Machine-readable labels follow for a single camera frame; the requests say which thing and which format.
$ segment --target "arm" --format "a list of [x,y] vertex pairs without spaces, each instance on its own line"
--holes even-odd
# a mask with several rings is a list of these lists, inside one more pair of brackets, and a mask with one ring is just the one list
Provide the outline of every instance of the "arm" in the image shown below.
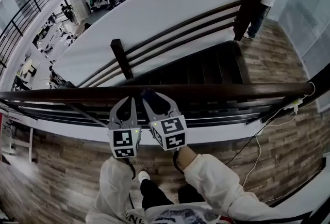
[[133,173],[130,167],[111,157],[101,167],[100,190],[86,223],[124,223],[126,201]]
[[258,221],[282,218],[276,209],[244,192],[239,177],[209,154],[196,155],[189,147],[180,150],[178,161],[186,180],[219,214],[236,220]]

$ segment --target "laminate floor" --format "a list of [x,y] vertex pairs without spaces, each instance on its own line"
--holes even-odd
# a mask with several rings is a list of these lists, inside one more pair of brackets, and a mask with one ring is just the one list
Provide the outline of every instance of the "laminate floor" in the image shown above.
[[[297,55],[276,23],[265,21],[258,37],[244,39],[241,44],[252,82],[306,81]],[[258,138],[262,147],[260,161],[244,189],[267,201],[308,180],[321,168],[322,153],[330,141],[329,124],[330,114],[318,114],[313,103],[302,108],[294,121],[265,128]],[[226,162],[246,142],[235,140],[192,148]],[[109,145],[36,131],[34,156],[38,162],[29,164],[27,149],[17,147],[15,156],[6,155],[10,166],[0,163],[0,208],[20,223],[84,222],[98,192],[101,165],[111,156]],[[253,140],[229,164],[241,182],[257,156],[257,143]],[[137,172],[147,170],[168,198],[177,202],[176,191],[185,181],[172,165],[171,152],[140,146],[139,157],[132,162]],[[130,194],[135,207],[140,207],[137,179]]]

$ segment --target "jeans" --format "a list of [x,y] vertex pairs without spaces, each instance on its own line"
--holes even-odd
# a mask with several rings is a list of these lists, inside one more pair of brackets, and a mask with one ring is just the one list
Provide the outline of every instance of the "jeans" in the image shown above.
[[255,11],[255,14],[252,16],[251,26],[247,30],[247,33],[250,38],[254,38],[256,36],[268,10],[269,10],[268,6],[265,6],[261,3],[259,4],[258,8]]
[[[174,203],[169,200],[164,192],[158,188],[158,186],[148,180],[144,179],[140,186],[141,193],[143,195],[142,207],[147,210],[153,206],[160,205],[173,205]],[[203,197],[197,192],[197,190],[191,185],[186,185],[178,190],[180,203],[193,203],[205,201]]]

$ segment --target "shoe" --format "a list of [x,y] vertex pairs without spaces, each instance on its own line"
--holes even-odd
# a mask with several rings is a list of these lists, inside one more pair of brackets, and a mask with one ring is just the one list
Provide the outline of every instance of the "shoe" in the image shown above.
[[150,180],[150,175],[146,171],[139,172],[139,182],[142,183],[144,179]]
[[244,35],[243,35],[243,37],[245,37],[245,38],[247,38],[247,39],[253,39],[253,38],[251,38],[251,37],[248,35],[248,32],[245,32]]

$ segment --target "white cable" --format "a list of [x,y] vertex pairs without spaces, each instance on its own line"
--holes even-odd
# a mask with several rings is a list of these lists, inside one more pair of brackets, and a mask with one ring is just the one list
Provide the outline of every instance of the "white cable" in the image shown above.
[[[307,95],[305,95],[305,97],[303,97],[302,100],[304,100],[306,97],[310,97],[310,96],[313,95],[313,94],[315,93],[315,91],[316,91],[316,87],[315,87],[314,83],[313,83],[313,82],[310,82],[310,83],[314,86],[314,91],[313,91],[312,94],[307,94]],[[272,120],[271,122],[269,122],[269,124],[267,124],[267,122],[268,122],[269,120],[271,120],[273,117],[275,117],[275,116],[277,115],[277,113],[279,113],[282,109],[283,109],[283,108],[279,109],[274,115],[272,115],[272,116],[271,116],[271,117],[265,122],[266,125],[264,126],[264,128],[265,128],[265,127],[268,127],[268,126],[270,126],[270,127],[273,127],[273,126],[282,126],[282,125],[288,124],[288,123],[292,122],[293,120],[295,120],[295,118],[297,117],[297,112],[298,112],[298,110],[293,111],[291,114],[289,114],[289,115],[287,115],[287,116],[285,116],[285,117],[281,117],[281,118],[287,118],[287,117],[291,116],[293,113],[295,113],[293,119],[291,119],[291,120],[288,121],[288,122],[285,122],[285,123],[282,123],[282,124],[278,124],[278,125],[269,125],[269,124],[272,123],[274,120],[276,120],[276,119],[274,119],[274,120]],[[260,156],[261,156],[261,146],[260,146],[260,143],[259,143],[259,141],[258,141],[258,135],[256,135],[256,141],[257,141],[257,143],[258,143],[260,153],[259,153],[259,156],[258,156],[258,158],[257,158],[257,160],[256,160],[256,162],[255,162],[255,164],[254,164],[254,166],[252,167],[252,169],[251,169],[251,170],[248,172],[248,174],[246,175],[246,177],[245,177],[245,179],[244,179],[244,183],[243,183],[242,186],[245,185],[246,180],[248,179],[249,174],[254,170],[254,168],[256,167],[256,165],[257,165],[257,163],[258,163],[258,161],[259,161],[259,159],[260,159]]]
[[258,161],[259,161],[259,159],[260,159],[260,156],[261,156],[261,146],[260,146],[260,143],[259,143],[259,141],[258,141],[258,135],[256,135],[256,141],[257,141],[257,143],[258,143],[259,150],[260,150],[260,152],[259,152],[259,156],[258,156],[258,158],[257,158],[257,160],[256,160],[256,162],[255,162],[255,164],[254,164],[254,166],[252,167],[252,169],[251,169],[251,170],[248,172],[248,174],[246,175],[245,180],[244,180],[244,183],[243,183],[242,186],[245,185],[245,182],[246,182],[246,180],[248,179],[247,177],[248,177],[249,174],[253,171],[253,169],[256,167],[256,165],[257,165],[257,163],[258,163]]
[[290,121],[285,122],[285,123],[282,123],[282,124],[278,124],[278,125],[266,125],[265,127],[276,127],[276,126],[282,126],[282,125],[284,125],[284,124],[288,124],[288,123],[292,122],[292,121],[295,120],[295,118],[297,117],[297,113],[296,113],[296,112],[292,112],[292,113],[295,113],[295,115],[294,115],[293,119],[291,119]]
[[302,185],[306,184],[310,179],[312,179],[312,178],[315,176],[315,174],[317,174],[317,173],[319,173],[319,172],[321,172],[321,171],[322,171],[322,170],[315,172],[315,173],[314,173],[314,174],[313,174],[308,180],[306,180],[306,181],[303,182],[300,186],[297,186],[296,188],[294,188],[294,189],[291,190],[290,192],[287,192],[285,195],[282,195],[282,196],[280,196],[280,197],[277,197],[277,198],[273,198],[273,199],[267,200],[267,201],[265,201],[264,203],[267,203],[267,202],[270,202],[270,201],[273,201],[273,200],[276,200],[276,199],[279,199],[279,198],[282,198],[282,197],[286,197],[287,195],[291,194],[292,192],[294,192],[295,190],[297,190],[298,188],[300,188]]

